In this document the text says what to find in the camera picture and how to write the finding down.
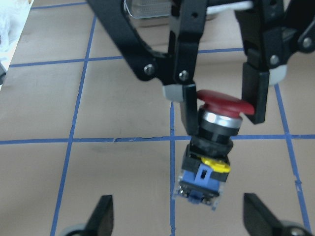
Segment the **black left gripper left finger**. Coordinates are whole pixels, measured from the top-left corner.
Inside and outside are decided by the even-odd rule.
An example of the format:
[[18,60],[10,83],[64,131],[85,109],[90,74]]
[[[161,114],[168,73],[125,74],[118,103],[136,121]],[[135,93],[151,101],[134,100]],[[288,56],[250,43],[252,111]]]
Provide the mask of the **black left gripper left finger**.
[[111,236],[114,229],[113,196],[101,196],[80,236]]

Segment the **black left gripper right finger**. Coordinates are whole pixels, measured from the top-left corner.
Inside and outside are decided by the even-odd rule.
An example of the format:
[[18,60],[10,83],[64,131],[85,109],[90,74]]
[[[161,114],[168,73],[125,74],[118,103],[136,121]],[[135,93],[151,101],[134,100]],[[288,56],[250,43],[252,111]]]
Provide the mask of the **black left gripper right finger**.
[[285,226],[254,193],[243,198],[243,223],[250,236],[289,236]]

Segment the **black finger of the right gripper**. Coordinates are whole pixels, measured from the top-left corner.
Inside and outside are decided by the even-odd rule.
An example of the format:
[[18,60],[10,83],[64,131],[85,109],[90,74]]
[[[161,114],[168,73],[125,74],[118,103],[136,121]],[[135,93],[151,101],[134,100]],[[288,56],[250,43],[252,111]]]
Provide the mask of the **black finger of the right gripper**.
[[206,1],[171,0],[167,17],[134,19],[124,0],[90,0],[88,5],[139,80],[159,79],[167,99],[180,103],[189,135],[197,134],[193,81]]
[[315,50],[315,2],[255,0],[251,9],[235,11],[244,53],[242,99],[254,107],[253,124],[265,121],[268,87],[285,77],[289,58]]

